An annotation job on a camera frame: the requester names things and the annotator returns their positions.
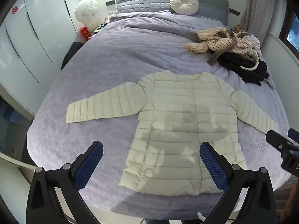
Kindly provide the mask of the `cream quilted down jacket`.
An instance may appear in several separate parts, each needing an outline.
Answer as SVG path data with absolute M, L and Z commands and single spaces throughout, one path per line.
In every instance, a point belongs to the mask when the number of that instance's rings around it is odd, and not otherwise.
M 66 122 L 138 115 L 120 186 L 161 196 L 219 193 L 199 156 L 212 144 L 230 163 L 246 168 L 237 122 L 262 133 L 278 131 L 244 91 L 210 74 L 152 73 L 68 105 Z

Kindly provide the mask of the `black garment pile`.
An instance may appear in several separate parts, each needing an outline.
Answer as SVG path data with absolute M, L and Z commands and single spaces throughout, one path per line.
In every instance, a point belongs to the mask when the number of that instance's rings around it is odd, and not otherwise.
M 259 61 L 258 67 L 253 71 L 242 69 L 242 67 L 252 68 L 255 66 L 252 58 L 243 55 L 226 52 L 218 57 L 218 62 L 220 66 L 238 74 L 245 83 L 254 83 L 261 86 L 261 82 L 269 77 L 268 67 L 263 60 Z

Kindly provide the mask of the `window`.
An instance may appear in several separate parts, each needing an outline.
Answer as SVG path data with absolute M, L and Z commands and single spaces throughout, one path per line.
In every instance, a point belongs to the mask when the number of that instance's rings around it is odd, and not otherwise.
M 279 39 L 287 46 L 292 54 L 298 59 L 298 33 L 299 22 L 298 17 L 287 5 L 283 25 L 279 34 Z

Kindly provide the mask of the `beige striped garment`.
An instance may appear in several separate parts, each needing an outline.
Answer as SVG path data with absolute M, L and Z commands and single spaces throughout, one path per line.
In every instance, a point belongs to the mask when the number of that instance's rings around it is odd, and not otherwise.
M 212 51 L 213 55 L 207 60 L 207 64 L 210 66 L 215 64 L 220 55 L 229 52 L 252 58 L 255 66 L 252 68 L 242 67 L 242 69 L 253 71 L 258 67 L 262 57 L 259 39 L 244 31 L 235 33 L 224 27 L 214 27 L 193 34 L 193 39 L 193 43 L 188 43 L 184 47 L 193 54 Z

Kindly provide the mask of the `grey curtain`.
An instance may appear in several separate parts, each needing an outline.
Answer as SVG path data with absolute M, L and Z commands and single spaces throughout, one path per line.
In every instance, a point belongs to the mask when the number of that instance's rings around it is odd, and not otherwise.
M 262 43 L 270 27 L 275 0 L 247 0 L 240 27 Z

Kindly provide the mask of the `grey quilted headboard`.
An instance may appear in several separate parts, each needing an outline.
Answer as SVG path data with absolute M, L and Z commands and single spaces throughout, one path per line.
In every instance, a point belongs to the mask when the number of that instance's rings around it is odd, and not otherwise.
M 216 19 L 223 25 L 228 24 L 229 0 L 198 1 L 197 15 Z M 117 13 L 173 11 L 170 0 L 115 0 L 115 8 Z

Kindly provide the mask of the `lavender plush bed blanket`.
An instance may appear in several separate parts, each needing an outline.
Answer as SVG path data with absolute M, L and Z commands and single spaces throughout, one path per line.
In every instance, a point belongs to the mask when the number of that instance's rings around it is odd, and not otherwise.
M 44 169 L 72 162 L 94 141 L 104 155 L 81 191 L 91 206 L 105 211 L 156 219 L 186 219 L 197 212 L 208 215 L 220 194 L 157 196 L 121 187 L 138 119 L 128 116 L 84 123 L 65 122 L 67 106 L 122 83 L 137 83 L 143 76 L 170 70 L 176 74 L 214 74 L 233 88 L 247 92 L 279 125 L 286 136 L 289 123 L 274 83 L 245 83 L 238 74 L 219 65 L 209 66 L 210 54 L 192 54 L 184 45 L 192 33 L 221 23 L 183 15 L 124 15 L 113 19 L 71 58 L 55 79 L 27 133 L 31 159 Z

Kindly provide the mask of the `round white pleated cushion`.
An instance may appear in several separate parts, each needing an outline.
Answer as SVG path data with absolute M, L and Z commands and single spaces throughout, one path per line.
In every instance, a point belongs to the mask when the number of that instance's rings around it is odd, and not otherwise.
M 198 0 L 170 0 L 172 10 L 177 14 L 194 15 L 199 10 Z

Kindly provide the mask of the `white wardrobe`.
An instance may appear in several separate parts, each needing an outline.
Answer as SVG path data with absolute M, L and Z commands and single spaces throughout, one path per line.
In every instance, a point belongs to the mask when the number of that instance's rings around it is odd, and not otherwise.
M 80 0 L 16 0 L 1 24 L 2 96 L 31 120 L 78 41 Z

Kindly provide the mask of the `red gift box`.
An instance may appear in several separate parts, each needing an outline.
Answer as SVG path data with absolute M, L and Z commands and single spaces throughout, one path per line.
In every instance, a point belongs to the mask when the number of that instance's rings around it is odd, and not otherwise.
M 89 32 L 89 30 L 87 29 L 87 27 L 82 27 L 80 29 L 80 33 L 83 36 L 83 38 L 85 39 L 85 41 L 88 41 L 89 38 L 91 37 L 91 33 Z

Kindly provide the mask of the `white floral plastic bag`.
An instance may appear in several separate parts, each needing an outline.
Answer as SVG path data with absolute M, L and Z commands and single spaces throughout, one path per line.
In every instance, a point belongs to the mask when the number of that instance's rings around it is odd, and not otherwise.
M 98 24 L 99 4 L 96 0 L 82 0 L 75 8 L 75 18 L 87 27 L 89 31 Z

